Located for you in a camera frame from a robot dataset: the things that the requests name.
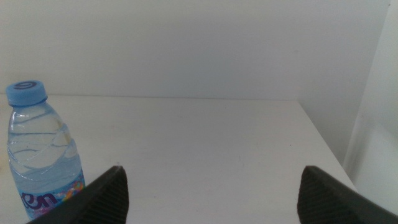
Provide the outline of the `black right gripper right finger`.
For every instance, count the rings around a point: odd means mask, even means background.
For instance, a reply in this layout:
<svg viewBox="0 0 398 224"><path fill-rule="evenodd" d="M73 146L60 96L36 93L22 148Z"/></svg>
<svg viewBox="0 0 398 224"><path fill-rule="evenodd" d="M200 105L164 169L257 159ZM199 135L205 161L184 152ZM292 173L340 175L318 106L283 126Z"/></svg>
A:
<svg viewBox="0 0 398 224"><path fill-rule="evenodd" d="M317 166L302 172L297 213L300 223L397 224L397 215L378 206Z"/></svg>

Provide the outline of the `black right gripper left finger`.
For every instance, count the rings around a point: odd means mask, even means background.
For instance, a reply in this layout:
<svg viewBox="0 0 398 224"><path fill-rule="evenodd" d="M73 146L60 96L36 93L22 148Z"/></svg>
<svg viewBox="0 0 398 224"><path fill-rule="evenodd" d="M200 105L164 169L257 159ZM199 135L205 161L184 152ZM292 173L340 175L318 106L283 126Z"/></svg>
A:
<svg viewBox="0 0 398 224"><path fill-rule="evenodd" d="M113 166L80 193L29 224L125 224L129 211L127 175Z"/></svg>

